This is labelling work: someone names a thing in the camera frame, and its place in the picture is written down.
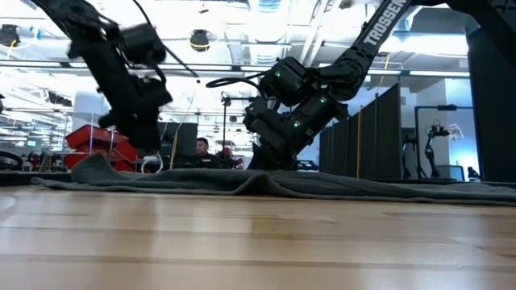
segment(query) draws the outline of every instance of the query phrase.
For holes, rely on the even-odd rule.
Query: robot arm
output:
[[[293,57],[278,61],[262,78],[259,87],[285,106],[297,106],[279,114],[257,99],[246,108],[244,124],[260,136],[253,145],[250,169],[295,169],[296,155],[333,118],[347,119],[347,105],[355,97],[380,46],[391,35],[412,5],[447,3],[452,9],[472,15],[512,61],[516,55],[514,31],[486,0],[384,0],[355,43],[332,65],[305,68]]]
[[[116,126],[139,148],[160,148],[159,107],[172,101],[157,65],[165,46],[150,23],[120,30],[85,0],[32,0],[70,38],[69,58],[82,57],[111,104],[99,120],[102,128]],[[131,75],[127,65],[154,68],[160,79]]]

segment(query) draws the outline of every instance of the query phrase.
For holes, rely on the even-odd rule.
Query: black pole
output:
[[[374,140],[373,140],[373,146],[374,146],[374,154],[373,154],[373,178],[378,178],[377,175],[377,168],[378,168],[378,97],[379,94],[374,94]]]
[[[416,163],[417,163],[417,172],[418,172],[418,180],[421,180],[421,161],[419,160],[419,109],[420,106],[414,107],[414,116],[416,121]]]
[[[223,121],[223,152],[224,148],[226,148],[226,111],[227,111],[227,100],[224,98],[224,121]]]

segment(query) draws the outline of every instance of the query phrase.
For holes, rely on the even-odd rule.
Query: gray cloth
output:
[[[473,182],[451,185],[383,184],[324,173],[221,169],[174,169],[158,174],[120,173],[102,155],[92,155],[78,163],[72,170],[72,181],[34,178],[32,183],[48,189],[97,192],[516,205],[516,189]]]

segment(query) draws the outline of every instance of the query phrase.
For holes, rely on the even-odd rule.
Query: desk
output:
[[[498,290],[516,209],[0,188],[2,289]]]

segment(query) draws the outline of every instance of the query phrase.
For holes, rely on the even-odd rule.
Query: black cable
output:
[[[260,96],[262,98],[267,99],[267,95],[265,94],[264,90],[262,90],[257,84],[250,81],[246,77],[223,77],[223,78],[219,78],[218,80],[215,80],[215,81],[210,81],[209,83],[206,84],[206,87],[208,89],[213,89],[213,88],[218,88],[218,87],[221,87],[224,85],[235,84],[237,82],[243,82],[248,85],[252,85],[253,87],[255,87],[258,90],[258,92],[260,93]]]
[[[247,83],[246,81],[242,81],[242,80],[252,80],[255,77],[261,77],[261,76],[265,75],[265,73],[267,73],[267,72],[268,71],[260,72],[257,74],[253,74],[249,77],[231,77],[231,80],[228,80],[228,79],[230,79],[230,77],[224,77],[221,79],[217,79],[215,81],[210,81],[209,83],[206,84],[206,87],[209,89],[213,89],[213,88],[218,88],[218,87],[221,87],[224,85],[233,85],[233,84],[236,84],[237,82]]]
[[[138,7],[139,11],[142,13],[142,15],[144,15],[145,17],[145,21],[147,21],[148,25],[154,27],[151,23],[151,19],[148,17],[147,13],[145,12],[144,8],[138,3],[138,0],[132,0],[136,6]],[[164,49],[170,54],[170,56],[172,56],[176,61],[177,63],[179,63],[180,65],[182,65],[187,71],[189,71],[194,77],[199,77],[199,75],[194,72],[191,68],[188,67],[188,65],[186,65],[183,60],[181,60],[178,56],[176,56],[175,53],[172,52],[172,50],[170,50],[169,47],[167,47],[166,45],[164,45],[163,43],[163,46],[164,46]]]

